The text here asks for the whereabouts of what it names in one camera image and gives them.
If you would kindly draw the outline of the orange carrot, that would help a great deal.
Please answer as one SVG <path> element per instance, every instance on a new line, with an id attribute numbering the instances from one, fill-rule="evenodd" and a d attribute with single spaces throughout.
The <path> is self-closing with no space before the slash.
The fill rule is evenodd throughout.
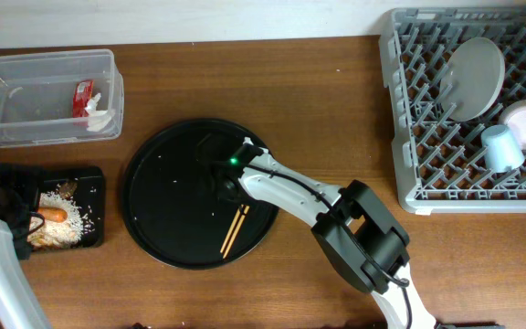
<path id="1" fill-rule="evenodd" d="M 55 223 L 63 223 L 68 219 L 67 211 L 57 207 L 41 207 L 37 213 L 46 221 Z"/>

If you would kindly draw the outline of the brown food scrap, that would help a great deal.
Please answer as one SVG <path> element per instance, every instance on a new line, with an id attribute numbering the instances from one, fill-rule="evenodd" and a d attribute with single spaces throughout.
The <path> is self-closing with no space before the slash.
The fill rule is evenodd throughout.
<path id="1" fill-rule="evenodd" d="M 67 181 L 58 187 L 58 195 L 63 199 L 71 199 L 78 188 L 76 181 Z"/>

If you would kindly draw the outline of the pile of rice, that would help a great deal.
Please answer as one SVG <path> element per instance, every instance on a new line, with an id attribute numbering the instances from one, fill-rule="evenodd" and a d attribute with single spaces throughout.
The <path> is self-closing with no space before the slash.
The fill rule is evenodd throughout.
<path id="1" fill-rule="evenodd" d="M 57 207 L 67 211 L 68 219 L 63 223 L 31 218 L 30 229 L 35 232 L 27 237 L 34 249 L 69 249 L 84 242 L 85 238 L 96 231 L 92 221 L 91 209 L 83 209 L 74 200 L 63 199 L 58 192 L 46 192 L 40 196 L 38 209 Z"/>

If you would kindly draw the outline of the red snack wrapper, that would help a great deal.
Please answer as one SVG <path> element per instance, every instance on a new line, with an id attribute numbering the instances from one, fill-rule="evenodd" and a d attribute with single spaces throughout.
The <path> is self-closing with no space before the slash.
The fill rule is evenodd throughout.
<path id="1" fill-rule="evenodd" d="M 93 80 L 83 80 L 79 82 L 74 91 L 72 98 L 72 117 L 81 118 L 88 117 L 86 107 L 88 102 L 92 98 L 94 81 Z"/>

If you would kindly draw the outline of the white tissue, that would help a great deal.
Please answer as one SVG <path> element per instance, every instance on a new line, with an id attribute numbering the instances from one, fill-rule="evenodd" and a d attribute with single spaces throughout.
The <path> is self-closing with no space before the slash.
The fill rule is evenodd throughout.
<path id="1" fill-rule="evenodd" d="M 86 107 L 84 108 L 85 113 L 88 115 L 87 131 L 88 132 L 99 132 L 104 129 L 107 124 L 111 121 L 113 116 L 113 110 L 98 110 L 97 107 L 100 103 L 101 94 L 97 93 L 90 100 L 88 100 Z"/>

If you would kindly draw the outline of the light blue cup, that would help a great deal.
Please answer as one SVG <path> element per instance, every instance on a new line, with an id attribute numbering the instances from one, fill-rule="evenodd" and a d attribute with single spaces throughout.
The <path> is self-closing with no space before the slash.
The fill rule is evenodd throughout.
<path id="1" fill-rule="evenodd" d="M 512 130 L 503 124 L 493 125 L 481 133 L 486 167 L 495 173 L 506 173 L 523 165 L 524 155 Z"/>

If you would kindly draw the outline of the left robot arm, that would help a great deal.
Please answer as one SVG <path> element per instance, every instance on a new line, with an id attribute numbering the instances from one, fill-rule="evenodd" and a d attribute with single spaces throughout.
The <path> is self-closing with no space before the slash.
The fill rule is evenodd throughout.
<path id="1" fill-rule="evenodd" d="M 0 163 L 0 328 L 51 326 L 20 265 L 32 252 L 27 238 L 45 223 L 41 185 L 40 168 Z"/>

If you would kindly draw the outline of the wooden chopstick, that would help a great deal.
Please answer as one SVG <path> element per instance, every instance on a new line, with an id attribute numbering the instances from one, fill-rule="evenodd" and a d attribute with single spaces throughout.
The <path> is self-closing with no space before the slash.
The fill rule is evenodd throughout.
<path id="1" fill-rule="evenodd" d="M 234 235 L 235 235 L 235 236 L 234 236 L 234 241 L 233 241 L 232 244 L 230 245 L 230 250 L 231 250 L 232 247 L 233 247 L 233 244 L 234 244 L 234 242 L 235 242 L 235 240 L 236 240 L 236 238 L 237 238 L 237 235 L 238 235 L 240 229 L 242 228 L 242 225 L 243 225 L 243 223 L 244 223 L 244 221 L 245 221 L 245 218 L 246 218 L 246 216 L 247 216 L 247 213 L 248 213 L 248 211 L 249 211 L 249 209 L 250 209 L 250 206 L 248 206 L 248 205 L 245 205 L 245 206 L 246 206 L 246 207 L 245 207 L 245 209 L 244 209 L 244 211 L 243 211 L 243 217 L 242 217 L 242 218 L 239 220 L 239 222 L 237 223 L 237 227 L 236 227 L 236 230 L 235 230 L 235 232 L 234 232 Z"/>
<path id="2" fill-rule="evenodd" d="M 229 226 L 229 229 L 226 233 L 225 239 L 223 240 L 222 246 L 219 251 L 223 255 L 223 258 L 225 258 L 226 255 L 228 254 L 230 250 L 230 245 L 234 241 L 234 236 L 235 236 L 234 232 L 236 230 L 237 223 L 243 217 L 243 211 L 245 207 L 246 207 L 245 205 L 240 205 L 237 209 L 236 214 L 234 215 L 233 220 L 231 221 L 231 224 Z"/>

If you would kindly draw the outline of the white plate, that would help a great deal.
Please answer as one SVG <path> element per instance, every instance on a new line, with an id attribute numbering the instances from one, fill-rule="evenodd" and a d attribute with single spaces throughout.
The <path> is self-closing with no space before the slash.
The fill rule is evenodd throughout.
<path id="1" fill-rule="evenodd" d="M 498 98 L 506 68 L 499 47 L 485 37 L 474 37 L 451 55 L 440 81 L 440 105 L 456 122 L 475 119 Z"/>

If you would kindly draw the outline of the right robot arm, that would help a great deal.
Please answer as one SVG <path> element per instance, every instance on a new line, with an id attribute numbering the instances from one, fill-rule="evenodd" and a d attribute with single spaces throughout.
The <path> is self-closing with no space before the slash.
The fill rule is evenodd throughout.
<path id="1" fill-rule="evenodd" d="M 278 207 L 310 226 L 336 272 L 373 296 L 390 328 L 436 328 L 413 283 L 410 238 L 366 184 L 326 184 L 293 171 L 250 138 L 234 143 L 208 134 L 196 146 L 217 197 L 238 203 L 240 213 L 257 202 Z"/>

